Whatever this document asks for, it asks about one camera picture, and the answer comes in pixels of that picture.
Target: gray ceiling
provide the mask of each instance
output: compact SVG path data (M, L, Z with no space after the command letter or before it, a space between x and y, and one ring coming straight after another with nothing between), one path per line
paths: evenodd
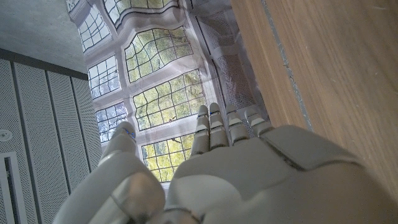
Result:
M87 73L65 0L0 0L0 48Z

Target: perforated wall panel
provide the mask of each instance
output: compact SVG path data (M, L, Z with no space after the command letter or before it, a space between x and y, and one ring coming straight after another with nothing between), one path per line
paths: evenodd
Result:
M210 0L196 0L195 2L196 2L196 4L195 4L196 6L201 6L203 4L210 2Z
M11 64L9 61L0 59L0 77L2 83L2 87L0 88L0 128L9 130L13 136L10 141L0 142L0 152L16 152L27 221L28 223L37 223L32 182L30 181L24 137L22 135L14 80L12 79Z
M211 16L202 17L201 21L206 24L203 27L208 34L207 39L212 49L234 44L234 36L223 11Z
M68 197L45 72L15 63L19 97L42 223L51 223Z
M2 199L1 184L0 184L0 223L7 223L6 208L4 208L4 201Z
M90 160L91 170L93 170L97 167L98 161L100 161L102 151L90 88L88 81L77 78L72 78L72 84L76 94L76 103L88 151L88 159Z
M48 72L51 96L71 191L90 173L70 77Z
M249 84L243 73L241 62L237 55L225 55L218 58L218 65L226 83L228 101L236 109L254 104Z

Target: white robotic hand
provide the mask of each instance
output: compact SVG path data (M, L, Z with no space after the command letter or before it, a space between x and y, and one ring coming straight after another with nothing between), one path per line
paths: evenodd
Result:
M121 123L54 223L398 223L396 202L348 151L251 110L250 139L234 106L226 112L224 125L217 104L200 107L191 157L166 200L135 156L134 128Z

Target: wooden wall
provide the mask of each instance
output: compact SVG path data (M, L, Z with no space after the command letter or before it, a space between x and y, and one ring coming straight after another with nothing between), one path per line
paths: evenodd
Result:
M261 0L231 2L272 124L347 148L398 198L398 2L266 1L288 64Z

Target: leaded glass window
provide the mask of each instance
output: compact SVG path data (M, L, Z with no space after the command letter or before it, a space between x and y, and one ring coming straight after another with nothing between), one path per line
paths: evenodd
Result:
M171 61L192 54L183 27L140 32L124 51L130 82L161 69Z
M205 94L198 70L184 73L133 98L140 131L198 113Z
M171 1L176 0L104 0L104 5L106 12L115 24L120 19L120 15L127 9L161 9Z
M95 114L97 117L99 138L101 139L101 142L109 141L116 129L116 126L122 123L122 121L127 121L127 112L123 102L97 111Z
M109 29L95 6L90 9L90 13L78 30L83 51L94 46L109 34Z
M172 180L177 167L189 159L193 134L142 146L144 164L159 182Z
M113 55L88 70L89 85L93 100L119 88L119 76L116 64L116 59Z

